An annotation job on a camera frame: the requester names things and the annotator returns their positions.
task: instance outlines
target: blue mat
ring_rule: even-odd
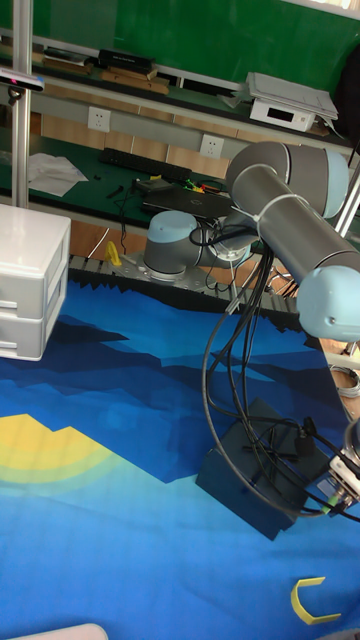
[[[0,360],[1,640],[85,622],[110,640],[314,640],[359,626],[359,525],[299,519],[270,542],[195,485],[213,446],[200,369],[218,317],[70,282],[42,361]],[[305,343],[260,318],[249,401],[312,415],[340,444],[341,403]],[[225,367],[214,387],[228,394]],[[228,419],[216,420],[221,434]],[[316,576],[305,608],[342,617],[312,628],[290,592]]]

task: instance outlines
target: white cloth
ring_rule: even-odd
[[[29,158],[29,187],[36,191],[64,196],[78,182],[87,178],[67,158],[36,153]]]

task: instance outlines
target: yellow clamp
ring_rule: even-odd
[[[114,265],[114,267],[120,267],[120,265],[121,265],[121,260],[119,258],[119,254],[117,252],[117,248],[115,247],[114,243],[111,240],[106,245],[105,260],[107,262],[110,261],[111,264]]]
[[[306,622],[306,624],[319,624],[320,622],[332,622],[341,616],[341,613],[334,613],[329,616],[312,616],[302,606],[299,600],[298,588],[299,587],[314,587],[317,584],[324,582],[325,578],[307,578],[304,580],[298,580],[291,592],[291,604],[295,613]]]

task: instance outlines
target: black keyboard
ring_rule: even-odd
[[[165,180],[176,182],[185,182],[191,176],[191,169],[178,167],[175,164],[168,164],[160,160],[143,158],[142,156],[136,156],[133,153],[119,151],[118,149],[109,149],[109,147],[101,151],[99,160],[105,164],[113,164],[116,167],[143,171],[151,176],[161,175]]]

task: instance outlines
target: electrical socket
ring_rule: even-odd
[[[95,129],[95,131],[103,131],[104,133],[109,133],[110,116],[111,111],[107,111],[107,109],[89,107],[88,128]]]
[[[214,158],[218,160],[221,158],[223,144],[224,138],[209,136],[207,133],[204,133],[200,147],[200,154],[202,156],[206,156],[206,158]]]

